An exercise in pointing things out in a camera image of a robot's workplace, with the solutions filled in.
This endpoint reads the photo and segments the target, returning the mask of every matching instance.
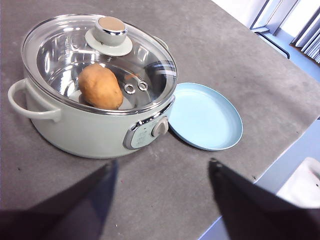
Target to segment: lid knob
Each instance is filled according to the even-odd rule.
[[[105,16],[96,20],[93,36],[104,45],[116,47],[125,41],[127,32],[123,21],[112,16]]]
[[[109,56],[124,56],[131,52],[132,41],[127,36],[125,23],[112,16],[100,16],[94,27],[85,33],[89,46]]]

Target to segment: pot rim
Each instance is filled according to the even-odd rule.
[[[21,47],[20,47],[20,55],[22,58],[22,62],[23,62],[23,66],[25,68],[25,70],[28,73],[28,77],[32,80],[32,82],[38,87],[40,88],[40,90],[42,90],[45,94],[49,95],[50,97],[52,97],[53,99],[57,100],[58,102],[61,102],[65,105],[68,105],[70,107],[74,107],[76,109],[85,111],[85,112],[90,112],[90,113],[94,113],[94,114],[101,114],[101,115],[135,115],[135,114],[139,114],[139,113],[144,113],[147,111],[150,111],[154,108],[159,107],[160,105],[162,105],[163,103],[166,103],[170,98],[172,98],[173,93],[175,91],[175,88],[177,86],[177,79],[178,79],[178,71],[177,71],[177,65],[176,65],[176,61],[173,58],[173,56],[171,55],[171,53],[168,51],[168,49],[166,49],[162,43],[160,41],[158,41],[157,39],[155,39],[152,35],[150,35],[149,33],[141,30],[140,28],[136,27],[135,25],[129,24],[127,22],[124,22],[125,24],[129,24],[132,27],[138,29],[139,31],[143,32],[144,34],[148,35],[149,37],[151,37],[153,40],[155,40],[156,42],[159,43],[159,45],[168,53],[168,55],[171,57],[172,62],[174,64],[174,67],[176,69],[176,80],[173,83],[173,86],[171,88],[171,90],[168,92],[168,94],[159,102],[155,103],[149,103],[143,107],[137,107],[137,108],[131,108],[131,109],[121,109],[121,110],[111,110],[111,109],[101,109],[101,108],[96,108],[93,106],[89,106],[89,105],[84,105],[81,104],[79,102],[73,101],[71,99],[69,99],[66,96],[61,95],[60,93],[58,93],[57,91],[50,91],[49,89],[47,89],[46,87],[42,86],[33,76],[33,74],[31,73],[31,70],[29,69],[28,65],[27,65],[27,60],[25,59],[25,55],[24,55],[24,46],[26,43],[27,38],[29,37],[29,35],[38,27],[40,27],[41,25],[50,22],[52,20],[58,19],[58,18],[63,18],[63,17],[70,17],[70,16],[94,16],[94,17],[104,17],[103,15],[100,14],[86,14],[86,13],[72,13],[72,14],[63,14],[63,15],[58,15],[55,17],[51,17],[48,18],[44,21],[39,22],[38,24],[34,25],[29,31],[28,33],[24,36],[23,41],[21,43]]]

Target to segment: control panel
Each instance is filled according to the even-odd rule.
[[[164,135],[169,129],[167,114],[172,102],[150,118],[135,123],[126,133],[123,146],[131,150],[139,149]]]

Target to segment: plate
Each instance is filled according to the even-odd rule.
[[[169,117],[173,132],[186,143],[219,151],[236,145],[243,124],[236,108],[219,92],[197,83],[180,83]]]

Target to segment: potato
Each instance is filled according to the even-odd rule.
[[[96,108],[116,110],[124,100],[115,74],[98,63],[86,66],[78,82],[84,99]]]

